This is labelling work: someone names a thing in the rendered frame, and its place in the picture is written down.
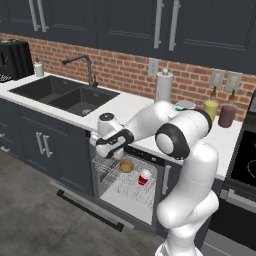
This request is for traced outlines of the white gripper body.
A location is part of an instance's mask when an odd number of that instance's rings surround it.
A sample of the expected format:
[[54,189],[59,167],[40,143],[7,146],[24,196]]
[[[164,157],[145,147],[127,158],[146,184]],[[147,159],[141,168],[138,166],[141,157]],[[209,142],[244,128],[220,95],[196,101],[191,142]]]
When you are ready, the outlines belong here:
[[122,146],[115,146],[110,144],[100,144],[96,146],[97,153],[106,159],[109,159],[114,156],[114,153],[118,150],[122,149]]

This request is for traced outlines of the tan bowl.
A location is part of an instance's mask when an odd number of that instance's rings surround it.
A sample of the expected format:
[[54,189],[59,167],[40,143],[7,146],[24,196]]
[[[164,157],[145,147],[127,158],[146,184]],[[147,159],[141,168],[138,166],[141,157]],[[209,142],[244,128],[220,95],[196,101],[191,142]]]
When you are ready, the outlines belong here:
[[134,170],[134,163],[129,159],[122,159],[119,164],[120,171],[123,173],[130,173]]

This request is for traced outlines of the red cup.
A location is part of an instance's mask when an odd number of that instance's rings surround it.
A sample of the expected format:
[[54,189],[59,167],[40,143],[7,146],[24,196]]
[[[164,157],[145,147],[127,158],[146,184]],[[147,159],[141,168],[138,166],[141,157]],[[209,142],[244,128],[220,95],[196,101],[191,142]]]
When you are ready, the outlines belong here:
[[138,183],[140,185],[145,185],[150,179],[150,177],[151,177],[151,172],[148,169],[143,169],[139,175]]

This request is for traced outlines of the dark dishwasher door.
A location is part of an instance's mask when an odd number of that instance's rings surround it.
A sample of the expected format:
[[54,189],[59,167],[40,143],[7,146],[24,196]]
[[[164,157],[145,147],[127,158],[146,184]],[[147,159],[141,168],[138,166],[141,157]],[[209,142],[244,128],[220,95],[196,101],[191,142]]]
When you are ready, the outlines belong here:
[[93,202],[87,200],[86,198],[74,193],[73,191],[69,190],[67,187],[64,185],[61,185],[60,183],[51,180],[50,184],[53,185],[57,191],[59,189],[64,191],[64,195],[69,197],[70,199],[74,200],[75,202],[81,204],[82,206],[88,208],[89,210],[93,211],[94,213],[104,217],[105,219],[113,222],[116,224],[117,222],[120,222],[124,225],[124,227],[128,227],[130,229],[134,228],[134,225],[121,219],[120,217],[108,212],[107,210],[103,209],[102,207],[94,204]]

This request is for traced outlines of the dishwasher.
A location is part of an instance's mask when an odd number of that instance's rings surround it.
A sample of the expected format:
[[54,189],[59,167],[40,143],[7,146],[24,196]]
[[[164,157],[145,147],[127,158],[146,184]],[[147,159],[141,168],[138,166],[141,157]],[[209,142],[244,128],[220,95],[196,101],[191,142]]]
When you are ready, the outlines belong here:
[[120,196],[118,194],[114,194],[113,196],[110,196],[110,194],[107,194],[103,196],[103,198],[100,198],[97,173],[93,163],[93,159],[96,157],[96,155],[99,155],[95,149],[95,143],[97,139],[98,139],[98,134],[96,132],[92,132],[90,135],[90,143],[91,143],[90,153],[92,157],[92,167],[93,167],[95,182],[97,184],[96,186],[97,198],[104,205],[109,206],[110,209],[114,211],[115,215],[133,224],[134,227],[138,227],[139,225],[141,225],[141,226],[146,226],[148,228],[155,229],[156,223],[157,223],[156,206],[160,201],[161,182],[163,181],[165,160],[157,156],[154,156],[148,152],[142,151],[140,149],[137,149],[131,146],[126,146],[124,148],[123,154],[119,159],[115,157],[112,157],[112,158],[115,158],[121,161],[126,154],[129,154],[143,161],[149,162],[157,168],[157,179],[156,179],[156,187],[154,191],[153,203],[148,204],[148,203],[133,201],[129,198]]

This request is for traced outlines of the narrow dark base cupboard door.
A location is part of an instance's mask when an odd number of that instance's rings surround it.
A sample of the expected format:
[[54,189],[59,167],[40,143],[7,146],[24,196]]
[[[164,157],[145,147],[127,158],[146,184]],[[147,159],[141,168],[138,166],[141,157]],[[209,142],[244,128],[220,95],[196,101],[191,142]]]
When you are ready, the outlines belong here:
[[178,183],[182,166],[176,163],[168,163],[167,165],[170,165],[171,169],[168,179],[168,189],[165,195],[162,194],[162,202],[164,203],[166,211],[168,212],[167,220],[164,222],[164,228],[169,230],[177,227],[180,223],[178,216],[180,206],[178,205],[178,192],[175,186]]

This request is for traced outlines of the black oven door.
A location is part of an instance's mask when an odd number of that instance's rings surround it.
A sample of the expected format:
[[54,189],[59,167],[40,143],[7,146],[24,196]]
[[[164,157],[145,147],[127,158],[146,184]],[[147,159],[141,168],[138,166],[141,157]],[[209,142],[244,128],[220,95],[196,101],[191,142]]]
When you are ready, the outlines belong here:
[[206,256],[256,256],[256,213],[229,202],[222,191],[202,252]]

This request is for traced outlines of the black double sink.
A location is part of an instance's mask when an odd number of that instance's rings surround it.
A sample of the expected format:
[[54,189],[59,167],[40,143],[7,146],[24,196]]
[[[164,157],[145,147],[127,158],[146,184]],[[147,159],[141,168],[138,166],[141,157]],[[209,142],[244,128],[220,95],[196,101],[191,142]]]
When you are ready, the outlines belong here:
[[118,92],[53,75],[16,87],[10,92],[81,117],[119,95]]

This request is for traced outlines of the black tap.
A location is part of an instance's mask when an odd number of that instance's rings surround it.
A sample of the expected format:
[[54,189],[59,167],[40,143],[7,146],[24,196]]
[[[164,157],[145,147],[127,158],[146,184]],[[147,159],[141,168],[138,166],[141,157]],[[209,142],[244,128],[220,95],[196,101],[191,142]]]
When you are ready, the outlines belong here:
[[96,76],[92,75],[92,66],[91,66],[91,60],[90,57],[86,54],[82,54],[79,56],[75,56],[72,58],[68,58],[62,61],[63,65],[66,65],[68,63],[74,62],[76,60],[85,59],[87,61],[88,66],[88,84],[91,88],[96,88],[98,86],[98,82],[96,81]]

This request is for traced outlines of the white paper towel roll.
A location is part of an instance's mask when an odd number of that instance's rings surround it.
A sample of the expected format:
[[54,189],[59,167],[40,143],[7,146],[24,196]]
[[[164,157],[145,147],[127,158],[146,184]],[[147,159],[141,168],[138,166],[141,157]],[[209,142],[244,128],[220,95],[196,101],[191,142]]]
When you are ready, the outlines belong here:
[[156,74],[155,102],[170,101],[173,74],[164,68]]

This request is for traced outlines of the dark drawer unit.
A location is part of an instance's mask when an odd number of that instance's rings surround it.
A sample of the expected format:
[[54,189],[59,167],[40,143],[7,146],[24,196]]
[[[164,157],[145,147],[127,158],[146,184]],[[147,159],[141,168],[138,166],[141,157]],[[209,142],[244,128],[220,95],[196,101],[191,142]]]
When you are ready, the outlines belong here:
[[19,158],[20,144],[13,106],[0,98],[0,150],[15,158]]

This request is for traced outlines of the white soap dispenser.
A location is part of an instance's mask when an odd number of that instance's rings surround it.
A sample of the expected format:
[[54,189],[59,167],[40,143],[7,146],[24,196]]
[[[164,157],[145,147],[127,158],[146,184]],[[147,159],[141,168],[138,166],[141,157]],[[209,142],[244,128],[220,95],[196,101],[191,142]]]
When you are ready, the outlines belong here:
[[34,70],[35,70],[35,75],[37,77],[43,77],[44,76],[43,64],[39,61],[39,59],[36,59],[36,61],[34,63]]

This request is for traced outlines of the yellow bottle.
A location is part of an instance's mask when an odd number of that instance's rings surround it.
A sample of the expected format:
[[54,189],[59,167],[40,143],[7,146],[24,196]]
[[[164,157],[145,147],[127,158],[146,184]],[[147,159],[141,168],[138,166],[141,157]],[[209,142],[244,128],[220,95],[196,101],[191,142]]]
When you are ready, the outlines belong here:
[[211,120],[215,119],[218,110],[218,101],[216,97],[216,89],[210,94],[210,98],[204,102],[203,110],[209,114]]

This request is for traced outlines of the dark red bottle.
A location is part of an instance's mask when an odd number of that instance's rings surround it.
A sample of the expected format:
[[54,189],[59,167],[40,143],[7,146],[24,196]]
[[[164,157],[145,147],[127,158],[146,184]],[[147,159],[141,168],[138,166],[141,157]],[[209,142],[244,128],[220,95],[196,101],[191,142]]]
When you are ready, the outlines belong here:
[[221,108],[218,125],[223,128],[229,128],[233,123],[235,113],[235,91],[232,91],[231,95],[229,96],[228,102],[224,104]]

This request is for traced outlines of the black coffee machine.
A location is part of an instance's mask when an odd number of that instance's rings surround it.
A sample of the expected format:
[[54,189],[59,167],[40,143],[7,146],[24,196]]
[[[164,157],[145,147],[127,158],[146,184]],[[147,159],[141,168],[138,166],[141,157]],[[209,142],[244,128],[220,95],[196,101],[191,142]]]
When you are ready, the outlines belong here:
[[0,40],[0,83],[34,74],[29,44],[15,39]]

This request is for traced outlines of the black hob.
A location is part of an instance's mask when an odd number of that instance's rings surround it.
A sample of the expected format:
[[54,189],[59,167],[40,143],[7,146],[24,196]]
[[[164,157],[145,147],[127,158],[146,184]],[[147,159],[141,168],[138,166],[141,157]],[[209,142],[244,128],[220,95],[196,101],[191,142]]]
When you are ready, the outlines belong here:
[[239,132],[225,183],[240,196],[256,201],[256,90]]

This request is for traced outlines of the grey wall socket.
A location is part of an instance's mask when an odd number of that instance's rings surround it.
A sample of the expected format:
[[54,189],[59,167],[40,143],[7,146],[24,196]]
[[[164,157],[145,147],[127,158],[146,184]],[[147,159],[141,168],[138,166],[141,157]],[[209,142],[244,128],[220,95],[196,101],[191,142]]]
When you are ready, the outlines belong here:
[[158,72],[158,63],[159,60],[155,58],[149,59],[149,66],[148,66],[148,75],[155,77]]
[[239,88],[239,84],[241,82],[241,77],[242,77],[242,74],[239,72],[228,71],[226,83],[224,86],[224,91],[225,92],[232,92],[232,91],[237,92],[238,88]]
[[220,90],[222,87],[224,75],[225,75],[224,70],[213,68],[210,81],[209,81],[209,87],[211,89],[216,88],[217,90]]

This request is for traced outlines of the dark wall cupboard door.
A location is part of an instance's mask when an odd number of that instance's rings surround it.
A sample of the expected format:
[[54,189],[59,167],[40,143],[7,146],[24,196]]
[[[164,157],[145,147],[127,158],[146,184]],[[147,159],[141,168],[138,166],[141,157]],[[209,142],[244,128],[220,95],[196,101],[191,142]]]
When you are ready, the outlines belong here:
[[7,34],[34,36],[29,0],[0,0],[0,28]]
[[96,46],[95,0],[42,0],[42,4],[47,40]]
[[160,58],[167,0],[162,10],[160,45],[154,49],[157,0],[97,0],[97,46],[114,52]]
[[171,61],[256,75],[256,0],[180,0]]

